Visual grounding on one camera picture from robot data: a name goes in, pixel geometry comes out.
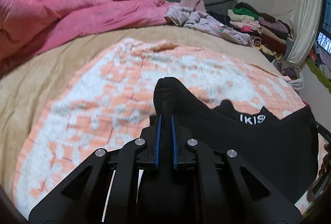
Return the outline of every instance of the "bed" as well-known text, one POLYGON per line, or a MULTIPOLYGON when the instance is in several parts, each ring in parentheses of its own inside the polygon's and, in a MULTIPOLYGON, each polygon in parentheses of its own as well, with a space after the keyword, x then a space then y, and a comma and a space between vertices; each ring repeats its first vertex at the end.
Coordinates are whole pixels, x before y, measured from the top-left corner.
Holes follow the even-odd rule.
MULTIPOLYGON (((235 1, 204 0, 207 11, 218 12, 231 8, 235 1)), ((274 66, 253 47, 239 46, 206 33, 169 25, 116 30, 76 38, 35 56, 0 80, 0 183, 11 200, 15 200, 13 184, 15 176, 19 176, 16 168, 19 153, 24 142, 29 141, 27 137, 31 128, 38 123, 45 104, 65 91, 77 70, 124 38, 147 43, 168 40, 179 46, 206 48, 252 64, 266 74, 280 77, 274 66)), ((293 98, 296 109, 304 106, 294 91, 293 98)))

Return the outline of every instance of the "patterned towel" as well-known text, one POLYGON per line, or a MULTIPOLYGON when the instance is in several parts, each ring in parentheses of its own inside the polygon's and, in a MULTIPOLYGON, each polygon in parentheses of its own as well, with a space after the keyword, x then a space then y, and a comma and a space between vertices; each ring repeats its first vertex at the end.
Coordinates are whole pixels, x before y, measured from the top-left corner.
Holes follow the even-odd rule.
POLYGON ((18 158, 19 211, 28 217, 95 149, 115 150, 139 137, 155 114, 155 85, 166 76, 177 77, 209 107, 229 99, 238 111, 254 114, 265 106, 283 118, 304 106, 288 77, 209 49, 126 38, 76 72, 65 92, 47 103, 18 158))

